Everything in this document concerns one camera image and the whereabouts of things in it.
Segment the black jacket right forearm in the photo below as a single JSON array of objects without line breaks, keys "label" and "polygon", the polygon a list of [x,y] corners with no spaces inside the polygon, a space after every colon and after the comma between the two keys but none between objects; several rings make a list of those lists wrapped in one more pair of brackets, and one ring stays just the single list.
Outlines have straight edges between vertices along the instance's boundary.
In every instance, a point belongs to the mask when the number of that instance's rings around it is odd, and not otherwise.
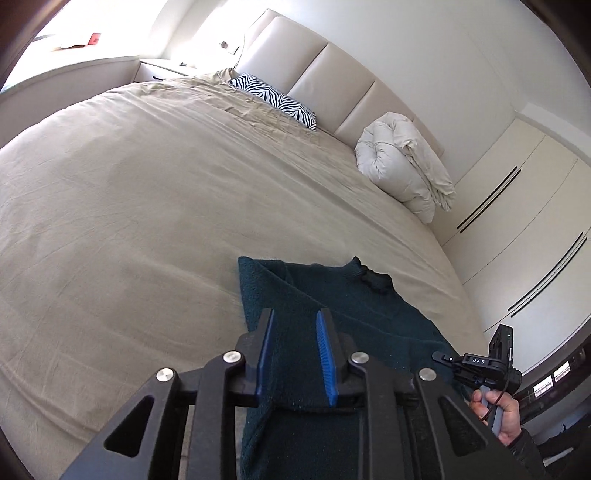
[{"label": "black jacket right forearm", "polygon": [[508,449],[518,463],[527,470],[532,479],[552,479],[546,471],[537,446],[526,429],[521,430],[521,433],[508,445]]}]

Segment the person's right hand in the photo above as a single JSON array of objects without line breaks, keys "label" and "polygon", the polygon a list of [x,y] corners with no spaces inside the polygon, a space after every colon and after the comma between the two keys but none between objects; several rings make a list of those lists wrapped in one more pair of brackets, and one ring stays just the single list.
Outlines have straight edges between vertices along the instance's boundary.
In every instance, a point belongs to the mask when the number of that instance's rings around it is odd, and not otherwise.
[{"label": "person's right hand", "polygon": [[486,400],[489,405],[495,404],[497,406],[497,414],[501,415],[501,428],[498,439],[505,446],[508,446],[522,430],[519,402],[508,393],[502,393],[498,390],[490,390],[486,393],[483,393],[480,389],[475,390],[469,406],[483,422],[487,422],[485,415],[488,412],[483,400]]}]

